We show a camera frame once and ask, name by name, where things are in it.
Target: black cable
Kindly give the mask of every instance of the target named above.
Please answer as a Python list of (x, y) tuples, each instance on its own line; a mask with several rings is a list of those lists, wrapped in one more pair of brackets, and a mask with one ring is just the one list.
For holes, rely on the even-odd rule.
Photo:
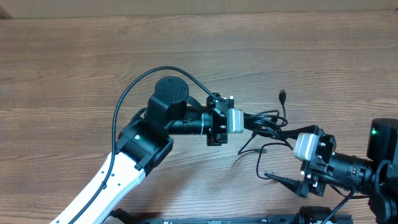
[[(347, 197), (345, 196), (343, 193), (341, 193), (341, 191), (339, 191), (337, 189), (337, 187), (330, 185), (330, 187), (335, 190), (338, 194), (340, 194), (343, 197)], [(364, 195), (359, 195), (359, 196), (352, 196), (351, 199), (363, 199), (363, 198), (369, 198), (368, 196), (364, 196)]]
[[(238, 151), (238, 155), (241, 155), (246, 152), (259, 152), (259, 158), (257, 160), (257, 166), (256, 166), (256, 174), (259, 178), (264, 180), (270, 179), (268, 177), (261, 177), (259, 174), (259, 164), (262, 153), (267, 152), (266, 150), (264, 150), (264, 148), (271, 145), (282, 145), (282, 146), (287, 146), (291, 150), (293, 150), (293, 147), (286, 141), (286, 138), (282, 135), (282, 130), (281, 130), (281, 128), (283, 128), (288, 124), (288, 121), (286, 119), (285, 100), (286, 100), (286, 92), (285, 90), (281, 90), (279, 93), (279, 101), (280, 104), (282, 105), (282, 109), (284, 112), (283, 117), (279, 116), (279, 110), (263, 111), (257, 114), (248, 114), (248, 113), (243, 114), (244, 128), (253, 131), (253, 133), (250, 139), (246, 142), (246, 144)], [(246, 146), (248, 146), (248, 144), (257, 135), (261, 135), (263, 137), (275, 139), (278, 141), (283, 141), (283, 143), (282, 142), (268, 143), (263, 145), (261, 149), (248, 149), (244, 151), (243, 149)]]
[(354, 195), (354, 190), (352, 190), (347, 197), (345, 197), (332, 211), (331, 213), (321, 222), (321, 224), (325, 224), (328, 222), (334, 215), (335, 213), (342, 208), (342, 206)]
[(144, 112), (146, 112), (147, 110), (148, 110), (148, 108), (142, 108), (142, 109), (140, 109), (140, 110), (131, 118), (130, 123), (135, 122), (135, 121), (141, 116), (141, 114), (144, 113)]
[(261, 176), (260, 176), (260, 174), (259, 174), (259, 165), (260, 165), (261, 155), (262, 155), (262, 152), (263, 152), (264, 148), (267, 147), (267, 146), (273, 146), (273, 145), (288, 146), (288, 145), (286, 145), (285, 143), (281, 143), (281, 142), (272, 142), (272, 143), (267, 143), (267, 144), (265, 144), (265, 145), (263, 145), (263, 146), (261, 147), (260, 154), (259, 154), (259, 159), (257, 160), (257, 166), (256, 166), (256, 173), (257, 173), (257, 176), (258, 176), (260, 179), (271, 180), (271, 178), (268, 178), (268, 177), (261, 177)]
[(291, 219), (291, 220), (289, 220), (289, 221), (287, 221), (285, 224), (293, 224), (294, 223), (294, 218), (293, 219)]
[(126, 97), (127, 93), (130, 91), (130, 89), (137, 83), (139, 82), (139, 80), (143, 79), (144, 77), (146, 77), (147, 75), (157, 72), (157, 71), (161, 71), (161, 70), (174, 70), (176, 72), (179, 72), (183, 75), (185, 75), (186, 77), (188, 77), (189, 79), (191, 79), (195, 84), (197, 84), (203, 91), (205, 91), (209, 96), (211, 96), (212, 98), (220, 101), (220, 102), (224, 102), (224, 99), (218, 98), (217, 96), (215, 96), (214, 94), (211, 93), (211, 91), (209, 91), (206, 87), (204, 87), (198, 80), (196, 80), (192, 75), (190, 75), (188, 72), (182, 70), (181, 68), (177, 68), (177, 67), (173, 67), (173, 66), (163, 66), (163, 67), (157, 67), (154, 69), (151, 69), (149, 71), (147, 71), (146, 73), (143, 73), (142, 75), (140, 75), (139, 77), (137, 77), (127, 88), (126, 90), (123, 92), (123, 94), (120, 96), (120, 99), (114, 109), (114, 113), (113, 113), (113, 122), (112, 122), (112, 154), (111, 154), (111, 162), (109, 165), (109, 169), (108, 172), (106, 173), (106, 176), (104, 178), (104, 181), (102, 181), (102, 184), (100, 185), (100, 187), (98, 188), (98, 190), (95, 192), (95, 194), (92, 196), (92, 198), (87, 202), (87, 204), (80, 210), (80, 212), (78, 212), (76, 214), (75, 217), (72, 218), (72, 220), (69, 222), (69, 224), (74, 223), (76, 220), (79, 219), (79, 217), (87, 210), (87, 208), (94, 202), (95, 198), (100, 194), (100, 192), (102, 191), (102, 189), (106, 186), (106, 182), (109, 179), (109, 176), (112, 173), (112, 168), (113, 168), (113, 164), (114, 164), (114, 157), (116, 155), (116, 120), (118, 118), (118, 113), (119, 113), (119, 108), (122, 104), (122, 101), (124, 99), (124, 97)]

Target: wooden wall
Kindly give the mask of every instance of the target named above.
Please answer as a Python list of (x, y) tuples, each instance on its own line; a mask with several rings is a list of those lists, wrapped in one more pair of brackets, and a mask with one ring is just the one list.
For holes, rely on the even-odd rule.
[(247, 12), (395, 10), (398, 0), (0, 0), (15, 19), (220, 14)]

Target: cable bundle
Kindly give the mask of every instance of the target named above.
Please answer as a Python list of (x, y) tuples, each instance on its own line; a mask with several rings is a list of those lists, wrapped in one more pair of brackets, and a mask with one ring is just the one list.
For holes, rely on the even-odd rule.
[[(291, 150), (293, 150), (293, 147), (286, 141), (286, 138), (282, 134), (282, 129), (288, 124), (288, 121), (286, 119), (286, 109), (285, 109), (285, 101), (286, 101), (286, 92), (285, 90), (281, 90), (279, 93), (279, 101), (280, 104), (282, 105), (282, 109), (284, 112), (284, 116), (281, 117), (279, 116), (279, 110), (269, 110), (269, 111), (264, 111), (258, 114), (248, 114), (244, 113), (244, 128), (252, 131), (252, 135), (250, 139), (246, 142), (246, 144), (239, 150), (238, 155), (241, 155), (246, 152), (259, 152), (259, 158), (257, 160), (257, 167), (256, 167), (256, 173), (257, 176), (261, 179), (264, 180), (269, 180), (270, 178), (268, 177), (262, 177), (259, 175), (259, 164), (261, 160), (261, 156), (263, 152), (267, 152), (264, 148), (267, 146), (273, 146), (273, 145), (281, 145), (281, 146), (287, 146)], [(282, 142), (272, 142), (272, 143), (267, 143), (263, 145), (260, 149), (248, 149), (248, 150), (243, 150), (248, 144), (257, 136), (263, 136), (266, 138), (272, 138), (278, 141)]]

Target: wood grain surface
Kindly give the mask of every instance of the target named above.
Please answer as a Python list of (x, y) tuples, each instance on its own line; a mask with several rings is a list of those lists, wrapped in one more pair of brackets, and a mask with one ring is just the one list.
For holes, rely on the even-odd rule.
[[(280, 110), (284, 88), (286, 129), (319, 124), (338, 152), (366, 158), (371, 120), (398, 118), (398, 11), (0, 21), (0, 223), (48, 223), (62, 212), (111, 150), (120, 94), (162, 65), (233, 95), (248, 113)], [(143, 79), (123, 103), (118, 131), (164, 75), (181, 77)], [(183, 78), (204, 104), (205, 93)], [(257, 155), (236, 155), (250, 134), (231, 134), (221, 147), (173, 136), (172, 152), (117, 207), (164, 218), (258, 217), (343, 199), (329, 187), (302, 199), (258, 179)], [(302, 179), (299, 168), (283, 147), (260, 166)], [(366, 199), (339, 213), (374, 223)]]

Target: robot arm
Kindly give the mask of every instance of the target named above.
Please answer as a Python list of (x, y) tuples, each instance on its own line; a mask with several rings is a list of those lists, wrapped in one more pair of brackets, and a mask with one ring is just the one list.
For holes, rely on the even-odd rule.
[[(372, 121), (367, 159), (335, 152), (335, 137), (322, 129), (301, 130), (294, 157), (302, 161), (303, 181), (265, 174), (299, 197), (308, 193), (323, 196), (326, 185), (367, 195), (378, 223), (398, 221), (398, 120), (381, 118)], [(367, 198), (352, 196), (350, 198)]]
[[(104, 176), (109, 169), (111, 154), (107, 157), (102, 167), (88, 185), (80, 192), (73, 202), (51, 224), (69, 223), (70, 220), (87, 204), (104, 181)], [(116, 155), (111, 178), (106, 187), (97, 196), (94, 202), (75, 222), (77, 223), (101, 223), (116, 206), (116, 204), (134, 187), (145, 178), (144, 170), (136, 170), (136, 163), (121, 152)]]
[[(169, 133), (206, 134), (208, 146), (227, 143), (228, 133), (243, 132), (243, 112), (234, 109), (233, 102), (232, 98), (221, 100), (215, 93), (202, 106), (189, 96), (188, 85), (181, 78), (160, 79), (148, 107), (140, 110), (120, 132), (109, 179), (104, 180), (111, 167), (112, 153), (91, 182), (51, 224), (102, 223), (116, 204), (171, 151), (173, 139)], [(104, 182), (106, 185), (95, 196)]]

